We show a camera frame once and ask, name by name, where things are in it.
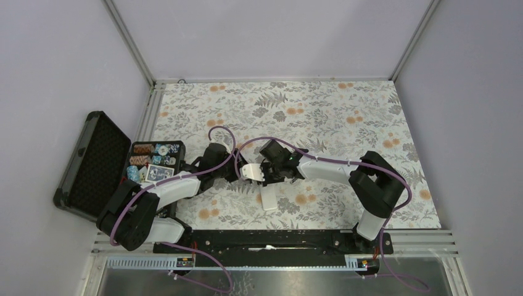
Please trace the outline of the black poker chip case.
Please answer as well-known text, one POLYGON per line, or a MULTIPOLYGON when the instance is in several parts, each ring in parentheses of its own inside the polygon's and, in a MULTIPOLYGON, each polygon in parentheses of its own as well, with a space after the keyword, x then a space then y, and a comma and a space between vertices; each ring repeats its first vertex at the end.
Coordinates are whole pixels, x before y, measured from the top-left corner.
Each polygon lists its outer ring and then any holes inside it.
POLYGON ((182 141, 131 139, 103 112, 90 112, 53 196, 61 210, 96 221, 117 187, 128 179, 128 167, 150 164, 180 171, 186 147, 182 141))

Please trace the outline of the floral table mat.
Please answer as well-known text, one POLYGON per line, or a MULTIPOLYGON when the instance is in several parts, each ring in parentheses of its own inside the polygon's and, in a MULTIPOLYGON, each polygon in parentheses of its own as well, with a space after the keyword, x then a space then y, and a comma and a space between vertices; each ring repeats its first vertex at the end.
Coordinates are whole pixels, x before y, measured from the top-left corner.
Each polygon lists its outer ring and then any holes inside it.
POLYGON ((259 183, 221 168, 204 193, 176 205, 176 217, 194 229, 350 229, 363 206, 347 178, 305 178, 297 165, 360 162, 369 151, 410 186, 387 227, 441 226, 391 81, 166 84, 152 138, 184 142, 187 165, 216 141, 240 151, 239 166, 269 171, 259 183))

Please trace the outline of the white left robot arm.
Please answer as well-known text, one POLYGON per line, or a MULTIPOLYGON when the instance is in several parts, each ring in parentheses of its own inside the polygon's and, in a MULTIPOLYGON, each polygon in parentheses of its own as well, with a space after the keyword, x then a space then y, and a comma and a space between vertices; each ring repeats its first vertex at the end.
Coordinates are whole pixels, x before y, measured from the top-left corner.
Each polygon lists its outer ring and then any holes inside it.
POLYGON ((203 156, 185 165, 177 175, 161 181, 138 184, 122 182, 96 220, 98 230, 108 235, 110 243, 127 251, 145 243, 167 243, 176 253, 191 247, 187 226, 175 218, 161 218, 157 213, 181 199, 190 199, 213 187, 218 179, 235 182, 238 150, 229 151, 211 143, 203 156))

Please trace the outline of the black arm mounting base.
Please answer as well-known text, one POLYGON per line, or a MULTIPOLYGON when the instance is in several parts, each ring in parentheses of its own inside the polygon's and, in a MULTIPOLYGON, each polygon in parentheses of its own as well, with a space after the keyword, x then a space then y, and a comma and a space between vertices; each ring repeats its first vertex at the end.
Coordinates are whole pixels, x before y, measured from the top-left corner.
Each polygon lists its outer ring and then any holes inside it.
POLYGON ((193 247, 226 267, 341 267, 347 255, 377 258, 393 254, 389 234, 367 241, 351 230, 193 230, 176 249, 164 244, 156 254, 186 254, 193 247))

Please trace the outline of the white remote control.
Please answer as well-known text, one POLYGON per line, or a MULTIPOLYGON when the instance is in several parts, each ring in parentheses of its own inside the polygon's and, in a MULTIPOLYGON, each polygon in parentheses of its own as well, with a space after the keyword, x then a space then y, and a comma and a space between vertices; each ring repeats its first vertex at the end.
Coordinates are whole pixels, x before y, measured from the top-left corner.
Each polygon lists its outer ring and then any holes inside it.
POLYGON ((276 185, 268 184, 260 188, 262 209, 266 212, 278 209, 278 201, 276 197, 276 185))

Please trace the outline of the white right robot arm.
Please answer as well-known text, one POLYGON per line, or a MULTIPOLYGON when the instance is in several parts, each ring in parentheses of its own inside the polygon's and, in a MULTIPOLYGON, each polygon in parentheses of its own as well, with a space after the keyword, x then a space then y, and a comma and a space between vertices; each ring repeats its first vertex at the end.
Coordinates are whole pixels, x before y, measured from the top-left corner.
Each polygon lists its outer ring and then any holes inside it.
POLYGON ((277 140, 269 140, 260 149, 262 185, 295 179, 323 179, 350 186, 363 206, 363 214, 355 226, 353 244, 363 254, 378 246, 378 236, 407 183, 392 166, 375 151, 368 151, 360 161, 317 157, 306 150, 289 151, 277 140))

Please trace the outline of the playing card deck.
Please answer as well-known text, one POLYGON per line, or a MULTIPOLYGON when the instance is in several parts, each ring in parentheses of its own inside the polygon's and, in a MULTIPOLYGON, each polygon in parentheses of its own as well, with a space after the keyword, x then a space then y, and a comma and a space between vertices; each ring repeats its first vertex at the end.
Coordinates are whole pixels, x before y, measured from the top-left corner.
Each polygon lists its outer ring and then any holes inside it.
POLYGON ((174 174, 174 168, 150 164, 147 168, 145 181, 150 183, 158 182, 171 178, 174 174))

